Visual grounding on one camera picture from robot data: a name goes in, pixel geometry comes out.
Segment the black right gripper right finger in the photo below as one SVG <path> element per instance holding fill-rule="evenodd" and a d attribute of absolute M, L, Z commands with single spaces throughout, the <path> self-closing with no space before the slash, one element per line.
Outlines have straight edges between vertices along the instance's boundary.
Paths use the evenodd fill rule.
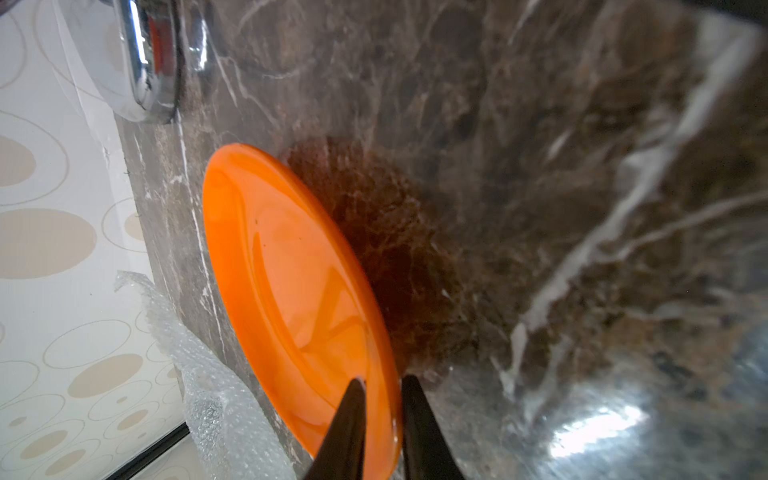
<path fill-rule="evenodd" d="M 403 455 L 408 480 L 464 480 L 418 378 L 402 378 Z"/>

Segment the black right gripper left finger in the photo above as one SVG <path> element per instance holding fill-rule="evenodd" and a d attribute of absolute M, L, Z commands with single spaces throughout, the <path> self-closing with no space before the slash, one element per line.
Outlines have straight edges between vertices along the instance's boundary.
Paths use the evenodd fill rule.
<path fill-rule="evenodd" d="M 360 480 L 366 439 L 366 392 L 352 379 L 304 480 Z"/>

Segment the bubble wrap sheet around orange plate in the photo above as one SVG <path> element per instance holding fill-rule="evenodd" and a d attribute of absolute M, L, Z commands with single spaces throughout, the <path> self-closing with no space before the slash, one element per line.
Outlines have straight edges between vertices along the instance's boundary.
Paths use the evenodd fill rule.
<path fill-rule="evenodd" d="M 246 384 L 176 316 L 144 274 L 120 271 L 115 289 L 141 295 L 148 330 L 181 374 L 183 411 L 212 479 L 295 479 L 277 434 Z"/>

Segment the orange dinner plate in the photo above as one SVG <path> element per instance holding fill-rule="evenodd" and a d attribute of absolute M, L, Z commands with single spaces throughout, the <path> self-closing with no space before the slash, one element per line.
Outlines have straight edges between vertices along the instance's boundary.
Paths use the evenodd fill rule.
<path fill-rule="evenodd" d="M 283 422 L 318 453 L 348 383 L 362 380 L 363 475 L 389 477 L 401 447 L 400 382 L 372 288 L 336 224 L 290 169 L 245 144 L 211 157 L 202 209 L 226 313 Z"/>

